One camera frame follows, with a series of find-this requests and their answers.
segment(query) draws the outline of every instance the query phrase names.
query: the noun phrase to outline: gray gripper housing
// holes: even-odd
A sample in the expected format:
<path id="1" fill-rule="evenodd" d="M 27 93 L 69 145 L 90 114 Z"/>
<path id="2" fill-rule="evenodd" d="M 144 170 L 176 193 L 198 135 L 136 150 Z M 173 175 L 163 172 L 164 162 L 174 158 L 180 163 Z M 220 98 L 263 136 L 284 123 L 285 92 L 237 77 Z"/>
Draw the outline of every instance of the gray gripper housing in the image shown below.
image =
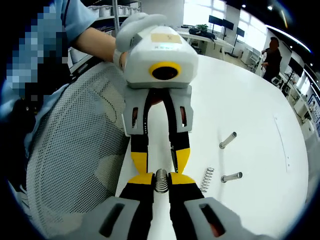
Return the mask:
<path id="1" fill-rule="evenodd" d="M 274 240 L 267 235 L 254 235 L 243 228 L 240 217 L 213 197 L 185 201 L 184 205 L 190 215 L 197 240 Z M 219 237 L 213 235 L 210 219 L 214 226 L 217 225 L 215 219 L 218 219 L 224 228 L 224 234 Z"/>
<path id="2" fill-rule="evenodd" d="M 139 201 L 111 196 L 83 216 L 81 226 L 53 240 L 126 240 Z"/>
<path id="3" fill-rule="evenodd" d="M 169 88 L 169 94 L 173 102 L 176 116 L 177 133 L 190 132 L 192 130 L 194 111 L 191 108 L 192 87 L 188 85 L 185 88 Z M 130 88 L 124 89 L 125 109 L 123 112 L 123 121 L 126 133 L 128 135 L 144 134 L 144 107 L 149 93 L 149 88 Z M 184 108 L 186 116 L 186 126 L 183 126 L 181 109 Z M 132 118 L 134 108 L 138 108 L 136 124 L 133 126 Z"/>

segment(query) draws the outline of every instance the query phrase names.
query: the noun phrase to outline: black clothing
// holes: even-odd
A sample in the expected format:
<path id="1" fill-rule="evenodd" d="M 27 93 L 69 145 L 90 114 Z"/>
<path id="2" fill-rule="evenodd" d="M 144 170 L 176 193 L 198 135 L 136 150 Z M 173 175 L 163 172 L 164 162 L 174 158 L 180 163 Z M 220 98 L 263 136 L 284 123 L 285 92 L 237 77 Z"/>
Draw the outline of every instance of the black clothing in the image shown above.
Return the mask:
<path id="1" fill-rule="evenodd" d="M 271 51 L 270 48 L 267 48 L 265 51 L 266 59 L 264 62 L 268 63 L 268 66 L 265 68 L 263 78 L 270 82 L 271 79 L 276 77 L 280 72 L 280 62 L 282 57 L 278 48 L 275 51 Z"/>

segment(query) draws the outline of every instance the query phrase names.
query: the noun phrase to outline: chair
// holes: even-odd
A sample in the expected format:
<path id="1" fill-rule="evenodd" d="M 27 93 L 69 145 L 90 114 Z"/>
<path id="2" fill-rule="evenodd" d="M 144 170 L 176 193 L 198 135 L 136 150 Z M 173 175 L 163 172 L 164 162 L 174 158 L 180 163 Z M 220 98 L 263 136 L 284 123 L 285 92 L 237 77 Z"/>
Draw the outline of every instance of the chair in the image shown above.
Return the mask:
<path id="1" fill-rule="evenodd" d="M 277 88 L 280 87 L 281 82 L 282 82 L 282 79 L 279 75 L 271 79 L 271 83 L 275 85 Z"/>
<path id="2" fill-rule="evenodd" d="M 254 73 L 260 62 L 260 51 L 252 48 L 252 55 L 250 57 L 250 60 L 252 60 L 252 65 L 248 65 L 248 67 L 251 68 L 250 71 Z"/>
<path id="3" fill-rule="evenodd" d="M 70 233 L 114 196 L 129 143 L 123 73 L 101 62 L 66 88 L 41 120 L 27 165 L 31 220 L 46 237 Z"/>

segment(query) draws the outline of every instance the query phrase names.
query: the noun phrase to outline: blue shirt sleeve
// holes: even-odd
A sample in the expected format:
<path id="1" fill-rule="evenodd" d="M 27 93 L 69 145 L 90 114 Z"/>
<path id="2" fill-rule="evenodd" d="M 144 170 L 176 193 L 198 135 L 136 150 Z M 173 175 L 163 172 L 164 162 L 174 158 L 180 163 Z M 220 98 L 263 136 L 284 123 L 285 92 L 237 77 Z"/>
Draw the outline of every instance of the blue shirt sleeve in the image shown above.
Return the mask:
<path id="1" fill-rule="evenodd" d="M 61 20 L 64 20 L 68 44 L 82 34 L 97 19 L 96 16 L 80 0 L 56 0 L 56 11 L 61 10 Z"/>

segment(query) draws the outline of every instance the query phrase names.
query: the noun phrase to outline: spring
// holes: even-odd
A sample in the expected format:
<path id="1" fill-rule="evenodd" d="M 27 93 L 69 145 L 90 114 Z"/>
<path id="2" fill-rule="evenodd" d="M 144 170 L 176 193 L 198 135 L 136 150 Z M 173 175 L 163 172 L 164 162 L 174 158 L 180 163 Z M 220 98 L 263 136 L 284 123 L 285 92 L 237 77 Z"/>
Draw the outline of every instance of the spring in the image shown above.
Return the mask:
<path id="1" fill-rule="evenodd" d="M 206 193 L 207 190 L 209 189 L 209 185 L 210 185 L 211 179 L 213 177 L 214 171 L 215 171 L 215 169 L 212 167 L 208 167 L 206 169 L 205 175 L 204 175 L 203 181 L 201 183 L 201 187 L 200 187 L 201 192 Z"/>
<path id="2" fill-rule="evenodd" d="M 158 169 L 155 173 L 155 187 L 154 190 L 160 194 L 168 191 L 168 174 L 164 169 Z"/>

